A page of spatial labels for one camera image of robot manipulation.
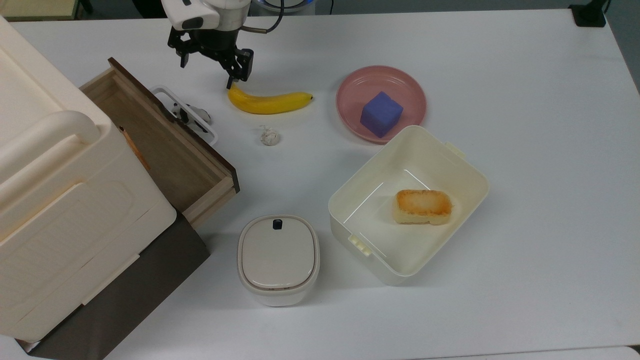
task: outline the storage drawer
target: storage drawer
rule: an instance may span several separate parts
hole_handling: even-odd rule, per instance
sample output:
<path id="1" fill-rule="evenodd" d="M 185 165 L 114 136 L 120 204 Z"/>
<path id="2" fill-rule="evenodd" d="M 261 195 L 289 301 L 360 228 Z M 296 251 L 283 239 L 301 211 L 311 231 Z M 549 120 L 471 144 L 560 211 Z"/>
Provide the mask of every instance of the storage drawer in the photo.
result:
<path id="1" fill-rule="evenodd" d="M 236 170 L 116 60 L 109 64 L 80 90 L 127 132 L 164 196 L 199 226 L 240 190 Z"/>

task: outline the banana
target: banana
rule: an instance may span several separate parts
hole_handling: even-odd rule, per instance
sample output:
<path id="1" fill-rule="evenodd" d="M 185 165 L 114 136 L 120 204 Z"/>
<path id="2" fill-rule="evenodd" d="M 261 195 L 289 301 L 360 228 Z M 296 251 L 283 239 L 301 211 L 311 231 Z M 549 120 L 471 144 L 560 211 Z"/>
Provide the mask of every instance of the banana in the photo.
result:
<path id="1" fill-rule="evenodd" d="M 244 93 L 236 84 L 227 93 L 229 101 L 242 111 L 252 114 L 277 114 L 304 108 L 313 99 L 306 92 L 292 92 L 276 96 L 253 96 Z"/>

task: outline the container lid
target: container lid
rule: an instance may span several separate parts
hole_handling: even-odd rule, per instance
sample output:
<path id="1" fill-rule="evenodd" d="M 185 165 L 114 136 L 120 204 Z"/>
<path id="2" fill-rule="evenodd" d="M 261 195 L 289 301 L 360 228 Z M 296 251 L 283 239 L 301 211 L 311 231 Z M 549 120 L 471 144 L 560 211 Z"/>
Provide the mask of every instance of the container lid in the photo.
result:
<path id="1" fill-rule="evenodd" d="M 242 275 L 263 290 L 284 290 L 303 284 L 316 262 L 313 230 L 289 215 L 250 222 L 240 238 Z"/>

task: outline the black button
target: black button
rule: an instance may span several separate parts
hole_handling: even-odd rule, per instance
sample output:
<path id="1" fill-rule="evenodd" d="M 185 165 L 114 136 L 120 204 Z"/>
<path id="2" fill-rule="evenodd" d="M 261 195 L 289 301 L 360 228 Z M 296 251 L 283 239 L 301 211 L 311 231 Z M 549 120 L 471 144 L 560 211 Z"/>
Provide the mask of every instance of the black button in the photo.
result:
<path id="1" fill-rule="evenodd" d="M 204 24 L 204 20 L 201 17 L 194 17 L 193 19 L 185 20 L 182 22 L 182 28 L 185 30 L 200 29 Z"/>

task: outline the bread slice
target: bread slice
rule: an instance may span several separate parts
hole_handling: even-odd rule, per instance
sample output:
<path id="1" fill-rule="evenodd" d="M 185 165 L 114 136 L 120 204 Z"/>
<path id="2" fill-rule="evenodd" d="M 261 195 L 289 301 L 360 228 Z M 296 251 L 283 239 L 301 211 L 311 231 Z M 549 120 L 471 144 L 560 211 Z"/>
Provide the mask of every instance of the bread slice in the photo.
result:
<path id="1" fill-rule="evenodd" d="M 440 225 L 449 221 L 451 199 L 435 190 L 400 190 L 394 200 L 393 217 L 399 224 Z"/>

